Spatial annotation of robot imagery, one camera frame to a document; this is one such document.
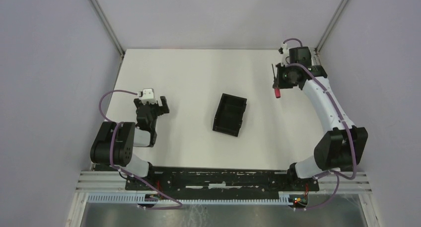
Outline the red handled screwdriver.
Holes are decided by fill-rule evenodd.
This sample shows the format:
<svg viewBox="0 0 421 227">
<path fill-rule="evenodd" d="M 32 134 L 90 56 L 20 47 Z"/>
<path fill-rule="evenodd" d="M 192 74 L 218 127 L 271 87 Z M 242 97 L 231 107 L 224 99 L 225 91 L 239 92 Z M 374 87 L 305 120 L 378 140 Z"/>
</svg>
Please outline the red handled screwdriver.
<svg viewBox="0 0 421 227">
<path fill-rule="evenodd" d="M 274 83 L 273 83 L 274 93 L 275 93 L 275 97 L 277 99 L 279 99 L 281 97 L 281 91 L 280 91 L 280 89 L 277 86 L 277 74 L 275 74 L 275 66 L 274 66 L 274 64 L 272 64 L 272 71 L 273 71 L 273 80 L 274 80 Z"/>
</svg>

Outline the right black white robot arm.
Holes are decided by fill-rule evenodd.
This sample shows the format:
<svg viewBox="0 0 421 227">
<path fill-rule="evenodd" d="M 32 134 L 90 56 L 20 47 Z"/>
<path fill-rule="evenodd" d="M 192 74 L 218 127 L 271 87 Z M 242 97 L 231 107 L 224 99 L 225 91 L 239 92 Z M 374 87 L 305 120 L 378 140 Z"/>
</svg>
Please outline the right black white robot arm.
<svg viewBox="0 0 421 227">
<path fill-rule="evenodd" d="M 347 116 L 331 89 L 325 69 L 313 64 L 308 47 L 290 48 L 283 43 L 279 53 L 283 61 L 273 66 L 276 98 L 280 98 L 282 89 L 298 87 L 310 100 L 324 131 L 313 154 L 290 165 L 288 188 L 300 191 L 306 186 L 306 179 L 317 180 L 329 174 L 355 179 L 368 139 L 366 128 L 358 127 Z"/>
</svg>

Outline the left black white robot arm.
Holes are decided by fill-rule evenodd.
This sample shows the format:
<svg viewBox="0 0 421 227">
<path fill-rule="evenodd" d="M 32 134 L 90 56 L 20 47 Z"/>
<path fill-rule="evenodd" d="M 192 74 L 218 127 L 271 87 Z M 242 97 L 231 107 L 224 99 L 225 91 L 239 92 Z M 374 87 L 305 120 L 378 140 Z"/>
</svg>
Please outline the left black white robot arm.
<svg viewBox="0 0 421 227">
<path fill-rule="evenodd" d="M 134 99 L 136 121 L 103 122 L 90 150 L 94 164 L 115 167 L 128 176 L 138 176 L 137 185 L 144 191 L 152 190 L 156 178 L 149 173 L 151 164 L 134 154 L 134 148 L 152 148 L 155 145 L 157 118 L 170 112 L 165 96 L 156 99 Z"/>
</svg>

